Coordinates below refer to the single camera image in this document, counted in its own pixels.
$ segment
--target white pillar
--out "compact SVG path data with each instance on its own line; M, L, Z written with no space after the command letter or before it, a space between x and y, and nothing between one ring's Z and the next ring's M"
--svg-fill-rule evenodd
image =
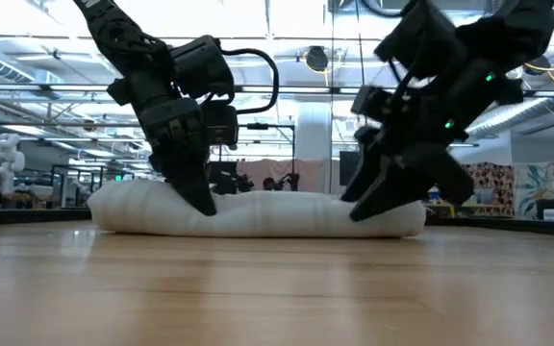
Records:
M305 102L296 119L297 159L323 161L331 158L331 108L328 103Z

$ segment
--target colorful fabric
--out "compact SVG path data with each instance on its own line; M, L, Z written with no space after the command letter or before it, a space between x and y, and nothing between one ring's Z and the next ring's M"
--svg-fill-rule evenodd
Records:
M554 162L517 163L515 190L515 218L538 218L536 201L554 200Z
M492 207L476 208L473 216L513 217L515 214L515 171L511 165L490 162L464 164L476 192L492 191Z

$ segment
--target white cloth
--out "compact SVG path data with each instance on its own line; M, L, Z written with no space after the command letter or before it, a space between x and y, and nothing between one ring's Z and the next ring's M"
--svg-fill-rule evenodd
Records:
M121 233L214 237L405 237L419 235L425 221L419 203L363 222L353 204L313 192L251 191L214 196L217 215L205 216L167 183L116 182L88 199L93 222Z

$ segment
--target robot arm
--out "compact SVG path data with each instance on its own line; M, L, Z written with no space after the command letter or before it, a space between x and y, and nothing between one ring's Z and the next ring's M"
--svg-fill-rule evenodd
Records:
M234 145L237 114L272 108L279 93L275 62L255 49L226 51L218 39L203 36L172 48L145 34L113 0L74 0L102 54L123 75L108 88L119 105L131 104L151 145L149 158L181 196L205 215L214 215L206 165L211 145ZM234 78L224 56L255 54L273 70L267 106L237 111ZM208 95L202 104L194 99ZM213 100L227 96L227 100Z
M396 91L363 86L352 107L382 123L355 134L361 160L341 196L356 202L352 219L419 200L433 185L456 205L473 193L473 181L446 147L466 140L467 126L493 102L522 102L521 81L505 75L546 50L553 5L554 0L520 0L455 28L429 0L410 1L399 14L401 22L374 51L389 62L399 81ZM406 76L398 75L393 60L408 69ZM433 81L413 88L412 78Z

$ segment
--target wooden floor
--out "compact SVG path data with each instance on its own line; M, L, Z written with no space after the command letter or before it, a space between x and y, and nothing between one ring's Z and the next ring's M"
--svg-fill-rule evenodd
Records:
M554 236L195 239L0 227L0 345L554 346Z

